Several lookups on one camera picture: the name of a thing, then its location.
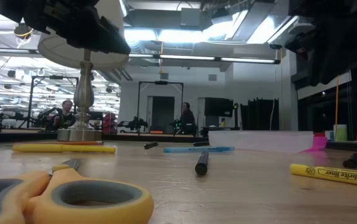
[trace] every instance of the lamp shade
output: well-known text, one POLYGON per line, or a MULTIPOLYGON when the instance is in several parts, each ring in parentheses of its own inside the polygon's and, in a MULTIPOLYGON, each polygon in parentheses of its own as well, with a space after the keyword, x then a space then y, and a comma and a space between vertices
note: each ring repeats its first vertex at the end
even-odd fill
MULTIPOLYGON (((104 16, 110 23, 119 28, 119 34, 124 37, 123 14, 119 0, 99 0, 97 5, 98 14, 104 16)), ((80 68, 80 62, 84 59, 84 49, 78 49, 67 44, 63 37, 49 30, 51 35, 42 34, 38 50, 42 56, 52 62, 71 68, 80 68)), ((94 70, 113 69, 125 65, 129 56, 125 54, 92 52, 91 62, 94 70)))

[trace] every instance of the blue pen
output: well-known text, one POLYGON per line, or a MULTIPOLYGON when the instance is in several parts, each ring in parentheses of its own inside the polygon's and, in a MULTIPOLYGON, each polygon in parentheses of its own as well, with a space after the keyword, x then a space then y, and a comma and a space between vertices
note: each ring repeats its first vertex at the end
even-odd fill
POLYGON ((202 152, 208 150, 209 152, 226 152, 233 151, 234 147, 166 147, 164 152, 202 152))

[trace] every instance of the black marker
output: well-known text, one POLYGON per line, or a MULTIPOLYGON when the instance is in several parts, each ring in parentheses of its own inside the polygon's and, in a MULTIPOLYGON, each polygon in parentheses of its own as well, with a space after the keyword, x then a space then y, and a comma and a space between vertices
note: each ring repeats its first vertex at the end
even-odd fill
POLYGON ((145 149, 150 149, 150 148, 155 147, 155 146, 158 146, 158 142, 151 142, 151 143, 145 144, 143 147, 145 149))
POLYGON ((343 166, 350 169, 357 168, 357 153, 354 153, 348 160, 344 161, 343 166))
POLYGON ((209 160, 209 151, 203 150, 202 154, 196 164, 195 171, 198 175, 204 175, 207 173, 207 162, 209 160))
POLYGON ((198 146, 208 146, 210 145, 209 142, 195 142, 193 146, 198 147, 198 146))

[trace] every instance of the person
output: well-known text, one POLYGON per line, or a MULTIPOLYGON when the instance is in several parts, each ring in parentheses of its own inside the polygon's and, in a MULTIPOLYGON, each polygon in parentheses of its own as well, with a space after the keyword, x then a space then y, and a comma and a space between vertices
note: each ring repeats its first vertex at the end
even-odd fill
POLYGON ((68 128, 74 124, 75 118, 73 113, 70 112, 72 107, 73 102, 70 100, 65 100, 62 103, 62 117, 57 114, 51 119, 51 123, 53 124, 54 129, 68 128))
POLYGON ((181 115, 183 124, 195 125, 195 117, 191 111, 191 105, 187 102, 183 103, 183 114, 181 115))

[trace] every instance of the scissors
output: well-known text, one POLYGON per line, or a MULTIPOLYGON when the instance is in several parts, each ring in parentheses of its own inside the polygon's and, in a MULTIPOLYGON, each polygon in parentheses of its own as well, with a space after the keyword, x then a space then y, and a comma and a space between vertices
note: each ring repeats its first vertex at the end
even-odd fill
POLYGON ((150 193, 124 182, 91 179, 76 172, 80 159, 46 170, 0 179, 0 224, 23 224, 31 216, 43 223, 148 223, 150 193), (100 202, 101 205, 77 205, 100 202))

